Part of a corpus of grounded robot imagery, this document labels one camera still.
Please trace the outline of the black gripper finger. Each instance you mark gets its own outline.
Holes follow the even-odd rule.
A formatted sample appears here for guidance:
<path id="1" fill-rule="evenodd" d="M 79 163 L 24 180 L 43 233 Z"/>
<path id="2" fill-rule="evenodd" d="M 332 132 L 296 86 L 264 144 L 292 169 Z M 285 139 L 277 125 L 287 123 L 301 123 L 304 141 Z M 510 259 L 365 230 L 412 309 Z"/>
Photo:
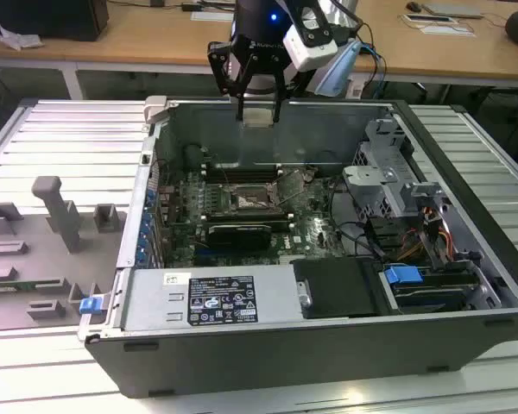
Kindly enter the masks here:
<path id="1" fill-rule="evenodd" d="M 236 79 L 231 79 L 227 72 L 230 56 L 230 43 L 213 41 L 208 44 L 207 58 L 218 89 L 222 95 L 228 95 L 237 99 L 236 119 L 241 122 L 243 120 L 244 94 L 251 79 L 257 74 L 259 56 L 250 51 L 244 53 L 243 63 L 240 65 Z"/>
<path id="2" fill-rule="evenodd" d="M 276 56 L 272 58 L 272 74 L 275 79 L 275 107 L 273 122 L 280 121 L 281 104 L 289 97 L 300 96 L 307 86 L 307 72 L 297 72 L 291 79 L 290 84 L 286 85 L 284 69 L 287 66 Z"/>

